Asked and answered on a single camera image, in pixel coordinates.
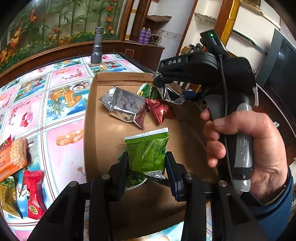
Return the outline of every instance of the table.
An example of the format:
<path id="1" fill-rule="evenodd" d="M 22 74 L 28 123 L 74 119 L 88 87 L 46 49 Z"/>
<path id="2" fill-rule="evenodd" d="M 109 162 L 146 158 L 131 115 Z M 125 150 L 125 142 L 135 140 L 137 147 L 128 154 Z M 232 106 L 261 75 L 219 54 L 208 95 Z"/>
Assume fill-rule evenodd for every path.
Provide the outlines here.
<path id="1" fill-rule="evenodd" d="M 85 183 L 83 129 L 85 109 L 93 76 L 98 72 L 149 72 L 119 53 L 104 54 L 100 66 L 90 56 L 67 59 L 33 70 L 0 89 L 0 143 L 9 135 L 26 137 L 30 171 L 41 170 L 46 208 L 70 181 Z M 31 116 L 24 125 L 25 116 Z M 22 219 L 4 211 L 4 218 L 19 240 L 26 240 L 38 220 L 28 218 L 27 191 L 22 186 L 25 168 L 13 176 Z M 88 210 L 85 207 L 84 240 L 88 240 Z M 207 237 L 211 239 L 210 209 L 207 209 Z M 183 223 L 142 238 L 180 240 Z"/>

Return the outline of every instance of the purple spray can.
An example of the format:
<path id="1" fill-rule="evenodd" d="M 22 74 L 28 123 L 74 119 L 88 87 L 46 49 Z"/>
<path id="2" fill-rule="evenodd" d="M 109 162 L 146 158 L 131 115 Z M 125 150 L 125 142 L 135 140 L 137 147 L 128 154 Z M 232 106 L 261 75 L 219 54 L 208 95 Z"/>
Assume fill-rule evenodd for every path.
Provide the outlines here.
<path id="1" fill-rule="evenodd" d="M 140 30 L 140 33 L 139 33 L 139 37 L 138 37 L 138 43 L 143 43 L 143 40 L 144 40 L 144 37 L 145 37 L 145 33 L 146 33 L 146 29 L 145 28 L 142 28 Z"/>
<path id="2" fill-rule="evenodd" d="M 149 41 L 149 39 L 150 39 L 150 36 L 151 36 L 151 30 L 148 29 L 148 30 L 146 30 L 143 44 L 148 44 L 148 41 Z"/>

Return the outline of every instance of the blue sleeve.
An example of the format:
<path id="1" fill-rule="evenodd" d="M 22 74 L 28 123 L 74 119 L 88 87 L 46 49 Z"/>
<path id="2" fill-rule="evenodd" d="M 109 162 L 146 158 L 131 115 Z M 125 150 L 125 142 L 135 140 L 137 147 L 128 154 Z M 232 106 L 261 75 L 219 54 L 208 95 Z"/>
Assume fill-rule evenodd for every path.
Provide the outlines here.
<path id="1" fill-rule="evenodd" d="M 250 208 L 262 226 L 269 241 L 277 240 L 285 230 L 291 213 L 292 197 L 293 177 L 290 168 L 285 190 L 271 204 L 263 206 L 251 193 L 244 193 L 241 196 L 244 203 Z"/>

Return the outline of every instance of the spray can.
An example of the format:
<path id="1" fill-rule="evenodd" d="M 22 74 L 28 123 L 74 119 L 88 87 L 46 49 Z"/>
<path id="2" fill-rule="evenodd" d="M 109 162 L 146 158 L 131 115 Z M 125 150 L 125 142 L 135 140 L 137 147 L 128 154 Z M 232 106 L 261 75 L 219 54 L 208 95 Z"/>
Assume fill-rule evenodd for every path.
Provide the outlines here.
<path id="1" fill-rule="evenodd" d="M 102 40 L 104 27 L 96 27 L 94 35 L 93 50 L 91 52 L 91 63 L 100 64 L 102 62 Z"/>
<path id="2" fill-rule="evenodd" d="M 140 33 L 139 33 L 139 37 L 138 37 L 138 43 L 143 43 L 143 40 L 144 40 L 144 37 L 145 37 L 145 33 L 146 33 L 146 29 L 145 28 L 142 28 L 140 30 Z"/>
<path id="3" fill-rule="evenodd" d="M 150 39 L 151 36 L 151 30 L 148 29 L 146 30 L 145 36 L 144 36 L 144 40 L 143 40 L 143 44 L 148 44 L 148 41 Z"/>

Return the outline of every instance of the wooden shelf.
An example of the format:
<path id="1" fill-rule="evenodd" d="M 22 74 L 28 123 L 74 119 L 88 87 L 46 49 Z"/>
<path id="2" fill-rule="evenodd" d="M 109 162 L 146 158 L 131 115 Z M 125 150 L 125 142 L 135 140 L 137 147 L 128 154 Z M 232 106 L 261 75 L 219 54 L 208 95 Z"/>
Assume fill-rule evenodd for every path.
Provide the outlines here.
<path id="1" fill-rule="evenodd" d="M 215 23 L 217 21 L 217 19 L 214 17 L 203 15 L 200 13 L 194 13 L 194 16 L 196 16 L 201 21 L 207 21 L 207 22 L 211 22 L 211 23 Z"/>

